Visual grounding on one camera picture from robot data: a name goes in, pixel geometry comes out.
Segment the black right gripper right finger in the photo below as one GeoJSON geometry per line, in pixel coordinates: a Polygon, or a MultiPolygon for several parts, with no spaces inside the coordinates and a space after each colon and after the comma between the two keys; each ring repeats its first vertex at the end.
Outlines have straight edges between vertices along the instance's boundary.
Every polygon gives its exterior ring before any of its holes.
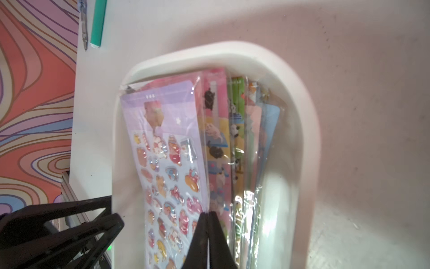
{"type": "Polygon", "coordinates": [[[210,269],[237,269],[218,216],[213,211],[208,213],[208,239],[210,269]]]}

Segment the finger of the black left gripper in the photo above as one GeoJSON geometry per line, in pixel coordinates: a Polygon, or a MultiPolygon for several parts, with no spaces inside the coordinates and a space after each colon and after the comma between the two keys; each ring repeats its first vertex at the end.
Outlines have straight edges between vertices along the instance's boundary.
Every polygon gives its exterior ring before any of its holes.
{"type": "Polygon", "coordinates": [[[112,212],[112,197],[26,206],[14,213],[1,215],[1,248],[7,249],[57,233],[50,222],[62,217],[86,213],[100,208],[112,212]]]}
{"type": "Polygon", "coordinates": [[[124,228],[111,214],[62,232],[1,248],[2,269],[92,269],[124,228]]]}

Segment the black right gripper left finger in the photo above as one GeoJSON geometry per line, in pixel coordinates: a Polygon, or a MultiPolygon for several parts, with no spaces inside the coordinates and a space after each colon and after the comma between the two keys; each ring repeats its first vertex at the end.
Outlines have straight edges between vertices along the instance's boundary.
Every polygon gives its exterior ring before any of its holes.
{"type": "Polygon", "coordinates": [[[182,269],[207,269],[209,238],[208,214],[201,213],[182,269]]]}

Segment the purple pink sticker sheet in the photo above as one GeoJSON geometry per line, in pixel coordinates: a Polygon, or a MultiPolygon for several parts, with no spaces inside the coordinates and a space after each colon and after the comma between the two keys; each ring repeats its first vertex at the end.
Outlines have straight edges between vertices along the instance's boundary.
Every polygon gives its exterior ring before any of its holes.
{"type": "Polygon", "coordinates": [[[145,268],[183,266],[208,205],[201,72],[126,85],[120,105],[145,194],[145,268]]]}

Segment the pink cat sticker sheet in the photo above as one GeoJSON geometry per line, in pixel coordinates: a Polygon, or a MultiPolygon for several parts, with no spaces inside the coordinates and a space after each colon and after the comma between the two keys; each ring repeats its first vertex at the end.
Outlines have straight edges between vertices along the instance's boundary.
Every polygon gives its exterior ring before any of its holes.
{"type": "Polygon", "coordinates": [[[218,215],[230,251],[232,230],[232,164],[227,73],[224,68],[203,72],[204,134],[209,176],[209,210],[218,215]]]}

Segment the white plastic storage box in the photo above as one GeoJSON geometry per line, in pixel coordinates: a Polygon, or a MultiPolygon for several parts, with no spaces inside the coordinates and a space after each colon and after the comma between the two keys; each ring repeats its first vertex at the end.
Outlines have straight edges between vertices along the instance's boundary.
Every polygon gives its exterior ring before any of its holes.
{"type": "MultiPolygon", "coordinates": [[[[255,269],[303,269],[321,159],[321,132],[310,94],[295,71],[278,55],[253,43],[224,41],[140,62],[123,84],[210,67],[226,67],[271,91],[270,102],[284,109],[263,172],[261,219],[255,269]]],[[[124,221],[113,242],[115,269],[145,267],[144,191],[119,104],[113,120],[112,209],[124,221]]]]}

